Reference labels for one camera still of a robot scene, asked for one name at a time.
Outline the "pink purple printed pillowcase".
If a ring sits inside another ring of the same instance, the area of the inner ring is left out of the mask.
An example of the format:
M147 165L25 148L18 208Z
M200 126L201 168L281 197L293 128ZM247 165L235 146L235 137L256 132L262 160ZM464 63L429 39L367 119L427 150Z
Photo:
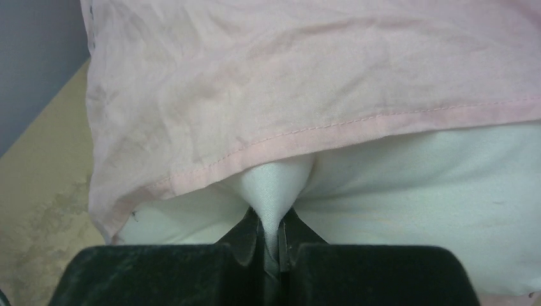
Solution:
M89 213L388 136L540 123L539 1L82 1Z

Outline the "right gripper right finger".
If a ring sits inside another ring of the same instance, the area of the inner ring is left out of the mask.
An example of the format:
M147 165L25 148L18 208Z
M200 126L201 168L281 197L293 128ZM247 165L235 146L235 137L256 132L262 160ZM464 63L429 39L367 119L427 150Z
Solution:
M290 210L279 230L285 305L479 305L459 260L415 245L330 244Z

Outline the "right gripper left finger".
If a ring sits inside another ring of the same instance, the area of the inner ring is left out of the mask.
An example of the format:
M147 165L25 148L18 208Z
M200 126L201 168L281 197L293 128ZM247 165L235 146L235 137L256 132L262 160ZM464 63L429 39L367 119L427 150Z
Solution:
M263 305L263 230L255 211L214 244L89 247L51 305Z

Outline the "white pillow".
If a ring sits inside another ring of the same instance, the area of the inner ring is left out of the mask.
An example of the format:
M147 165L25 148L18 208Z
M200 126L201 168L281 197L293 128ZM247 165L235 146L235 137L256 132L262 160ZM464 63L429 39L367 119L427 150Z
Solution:
M294 209L337 244L437 245L484 294L540 291L540 123L388 136L262 164L170 200L139 205L119 245L206 244L248 208L278 284L279 222Z

